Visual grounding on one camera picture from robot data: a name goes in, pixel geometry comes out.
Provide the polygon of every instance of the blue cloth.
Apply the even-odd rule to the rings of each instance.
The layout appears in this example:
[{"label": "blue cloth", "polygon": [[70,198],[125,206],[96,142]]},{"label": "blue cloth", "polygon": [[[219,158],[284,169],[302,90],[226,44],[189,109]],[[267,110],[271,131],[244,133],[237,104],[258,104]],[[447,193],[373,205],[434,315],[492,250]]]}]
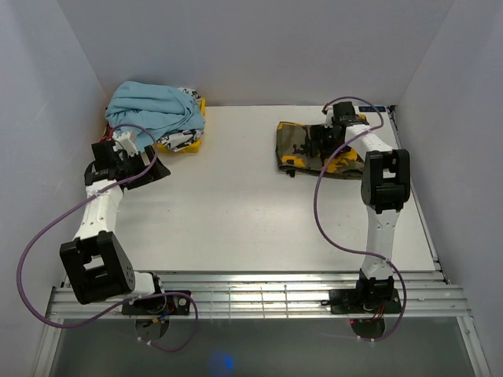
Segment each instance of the blue cloth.
[{"label": "blue cloth", "polygon": [[[204,118],[194,98],[171,86],[141,84],[126,81],[113,94],[105,112],[110,126],[133,123],[143,126],[159,139],[166,132],[201,130]],[[138,129],[123,127],[121,131]],[[140,132],[136,148],[143,151],[152,139]]]}]

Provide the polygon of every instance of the black and white patterned cloth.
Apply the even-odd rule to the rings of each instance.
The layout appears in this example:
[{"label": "black and white patterned cloth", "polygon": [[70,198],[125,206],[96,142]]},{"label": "black and white patterned cloth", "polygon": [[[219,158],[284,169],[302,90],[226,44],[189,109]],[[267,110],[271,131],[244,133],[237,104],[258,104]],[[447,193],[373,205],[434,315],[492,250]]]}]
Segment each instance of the black and white patterned cloth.
[{"label": "black and white patterned cloth", "polygon": [[[199,106],[201,105],[202,98],[198,94],[197,90],[189,88],[178,89],[184,93],[190,94],[196,103]],[[184,130],[174,133],[165,133],[160,137],[158,142],[161,143],[168,151],[178,152],[198,141],[200,137],[203,136],[203,132],[204,130]]]}]

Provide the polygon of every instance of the pile of clothes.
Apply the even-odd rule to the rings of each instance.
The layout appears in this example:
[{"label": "pile of clothes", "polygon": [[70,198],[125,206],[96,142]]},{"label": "pile of clothes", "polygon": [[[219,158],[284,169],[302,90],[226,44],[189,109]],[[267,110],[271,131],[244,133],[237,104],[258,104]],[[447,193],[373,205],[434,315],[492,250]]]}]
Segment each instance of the pile of clothes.
[{"label": "pile of clothes", "polygon": [[[168,151],[179,152],[199,140],[204,132],[201,101],[192,89],[126,81],[113,94],[105,118],[111,127],[124,123],[143,126]],[[138,132],[133,127],[121,128],[127,130]],[[135,144],[138,151],[143,151],[152,139],[141,132]]]}]

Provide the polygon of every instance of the gray floor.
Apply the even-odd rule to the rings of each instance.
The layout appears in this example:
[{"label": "gray floor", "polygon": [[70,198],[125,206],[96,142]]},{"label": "gray floor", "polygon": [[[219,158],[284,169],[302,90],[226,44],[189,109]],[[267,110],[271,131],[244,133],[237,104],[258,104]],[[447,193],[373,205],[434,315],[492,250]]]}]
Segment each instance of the gray floor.
[{"label": "gray floor", "polygon": [[[192,325],[173,322],[161,342],[176,346]],[[455,318],[405,318],[373,346],[322,332],[352,335],[342,319],[205,320],[187,349],[168,354],[125,336],[133,320],[99,320],[63,333],[51,376],[474,375]]]}]

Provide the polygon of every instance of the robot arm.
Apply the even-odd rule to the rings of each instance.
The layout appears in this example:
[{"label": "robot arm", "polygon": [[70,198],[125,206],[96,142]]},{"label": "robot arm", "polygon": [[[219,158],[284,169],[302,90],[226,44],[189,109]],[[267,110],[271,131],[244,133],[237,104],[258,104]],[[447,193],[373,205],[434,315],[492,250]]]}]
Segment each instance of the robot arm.
[{"label": "robot arm", "polygon": [[[134,138],[134,133],[126,132],[115,140],[92,145],[95,160],[85,173],[87,197],[145,169]],[[145,152],[152,161],[152,147],[147,147]],[[114,232],[124,190],[147,185],[167,175],[170,171],[157,160],[148,174],[109,189],[86,205],[74,239],[60,248],[61,261],[80,303],[161,292],[160,281],[153,273],[134,271]]]},{"label": "robot arm", "polygon": [[[330,132],[340,141],[367,133],[351,143],[365,161],[362,200],[369,216],[366,250],[391,260],[396,222],[410,197],[409,153],[393,149],[368,133],[370,125],[355,114],[351,102],[335,104],[327,113],[325,128],[333,129]],[[366,255],[356,287],[358,300],[367,307],[378,306],[391,300],[393,285],[393,272],[386,261]]]}]

